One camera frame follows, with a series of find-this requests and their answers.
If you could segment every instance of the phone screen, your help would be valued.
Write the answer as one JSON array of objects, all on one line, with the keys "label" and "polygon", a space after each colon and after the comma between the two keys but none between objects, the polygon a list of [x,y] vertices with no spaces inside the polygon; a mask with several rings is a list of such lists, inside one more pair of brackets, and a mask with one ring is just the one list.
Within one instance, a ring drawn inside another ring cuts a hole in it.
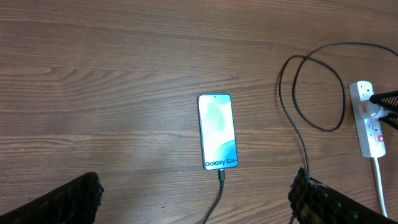
[{"label": "phone screen", "polygon": [[238,165],[231,96],[201,95],[198,98],[206,170],[224,169]]}]

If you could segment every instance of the phone frame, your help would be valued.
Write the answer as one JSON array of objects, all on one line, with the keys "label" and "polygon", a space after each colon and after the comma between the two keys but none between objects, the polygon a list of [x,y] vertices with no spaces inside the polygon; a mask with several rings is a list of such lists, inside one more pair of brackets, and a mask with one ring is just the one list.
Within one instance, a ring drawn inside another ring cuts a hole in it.
[{"label": "phone frame", "polygon": [[[232,127],[234,128],[234,141],[235,141],[235,148],[236,148],[236,165],[232,167],[224,167],[224,168],[217,168],[217,169],[207,169],[206,168],[206,160],[205,160],[205,148],[203,147],[203,132],[201,128],[201,117],[200,117],[200,109],[199,109],[199,97],[201,96],[218,96],[218,95],[227,95],[231,98],[231,112],[232,112]],[[207,171],[212,171],[212,170],[221,170],[221,169],[229,169],[229,168],[234,168],[239,165],[239,158],[238,158],[238,146],[236,145],[236,131],[235,131],[235,122],[234,122],[234,109],[233,109],[233,103],[232,103],[232,96],[228,93],[205,93],[201,94],[198,96],[198,117],[199,117],[199,128],[200,128],[200,142],[201,142],[201,151],[202,151],[202,157],[203,157],[203,167]]]}]

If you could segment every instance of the wooden table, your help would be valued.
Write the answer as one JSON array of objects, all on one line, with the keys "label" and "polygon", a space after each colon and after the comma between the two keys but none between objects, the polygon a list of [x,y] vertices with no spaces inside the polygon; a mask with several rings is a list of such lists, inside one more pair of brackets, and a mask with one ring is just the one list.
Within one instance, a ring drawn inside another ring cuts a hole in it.
[{"label": "wooden table", "polygon": [[[288,223],[287,193],[303,167],[276,81],[287,58],[331,42],[398,50],[396,0],[12,0],[0,2],[0,213],[88,171],[105,188],[96,223],[199,223],[219,189],[202,166],[197,96],[230,93],[240,165],[209,223]],[[314,55],[341,75],[346,119],[332,133],[288,111],[312,176],[380,212],[361,157],[348,85],[398,89],[398,58],[370,47]],[[298,103],[326,128],[340,117],[337,79],[309,62]],[[389,216],[398,220],[398,132],[383,124],[380,159]]]}]

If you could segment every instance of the black mesh object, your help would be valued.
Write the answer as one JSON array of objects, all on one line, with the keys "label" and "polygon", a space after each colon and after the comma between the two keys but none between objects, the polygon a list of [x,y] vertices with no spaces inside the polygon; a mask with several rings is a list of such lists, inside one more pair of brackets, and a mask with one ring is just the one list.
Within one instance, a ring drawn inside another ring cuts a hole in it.
[{"label": "black mesh object", "polygon": [[302,168],[288,198],[301,224],[397,224],[309,177]]},{"label": "black mesh object", "polygon": [[389,113],[387,116],[379,118],[379,121],[384,121],[396,130],[398,130],[398,115]]},{"label": "black mesh object", "polygon": [[398,91],[375,94],[370,97],[369,101],[398,113]]},{"label": "black mesh object", "polygon": [[1,224],[92,224],[104,192],[94,172],[0,216]]}]

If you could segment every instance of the power strip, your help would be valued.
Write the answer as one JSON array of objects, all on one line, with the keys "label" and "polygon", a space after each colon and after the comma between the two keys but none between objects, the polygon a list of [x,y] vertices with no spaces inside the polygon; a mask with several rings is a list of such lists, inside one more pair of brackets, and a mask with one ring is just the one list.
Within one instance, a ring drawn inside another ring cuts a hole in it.
[{"label": "power strip", "polygon": [[363,157],[378,158],[386,154],[380,122],[376,118],[363,119],[361,113],[366,112],[364,102],[374,94],[372,83],[359,81],[349,85],[349,93],[353,104],[359,146]]}]

